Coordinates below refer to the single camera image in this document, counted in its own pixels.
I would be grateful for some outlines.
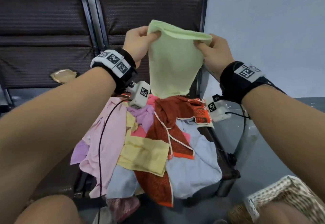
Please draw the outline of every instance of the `chair backrest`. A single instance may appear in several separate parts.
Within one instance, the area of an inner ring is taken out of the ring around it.
[[[207,0],[95,0],[105,49],[124,43],[128,30],[160,20],[186,30],[204,30]],[[135,81],[150,82],[146,56]]]
[[[0,85],[56,87],[51,73],[89,69],[98,53],[88,0],[1,0]]]

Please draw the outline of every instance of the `pile of clothes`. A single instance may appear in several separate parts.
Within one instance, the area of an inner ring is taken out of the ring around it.
[[[120,98],[108,100],[91,128],[76,145],[71,164],[93,175],[97,185],[91,198],[106,195],[117,221],[132,214],[146,193],[158,204],[173,207],[175,198],[185,199],[221,180],[213,142],[198,127],[213,127],[202,99],[149,95],[141,109],[119,104],[104,129],[99,171],[99,142],[104,123]]]

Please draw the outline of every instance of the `white wall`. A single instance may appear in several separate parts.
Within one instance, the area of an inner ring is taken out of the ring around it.
[[[205,32],[293,97],[325,96],[325,0],[209,0]],[[210,78],[207,92],[218,86]]]

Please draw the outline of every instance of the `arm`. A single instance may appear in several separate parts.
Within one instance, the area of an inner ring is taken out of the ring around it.
[[[218,80],[234,59],[227,41],[212,36],[210,47],[195,45]],[[247,93],[242,104],[277,156],[324,201],[325,114],[267,85]]]
[[[158,34],[130,30],[124,49],[139,66]],[[15,108],[0,119],[0,223],[12,223],[38,183],[80,141],[115,90],[95,67]]]

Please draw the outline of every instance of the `forearm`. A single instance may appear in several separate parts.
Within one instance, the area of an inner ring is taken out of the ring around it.
[[[325,114],[266,85],[242,104],[277,156],[324,201]]]
[[[40,180],[87,132],[115,87],[96,67],[0,119],[0,205],[6,208],[0,219],[10,223],[18,214]]]

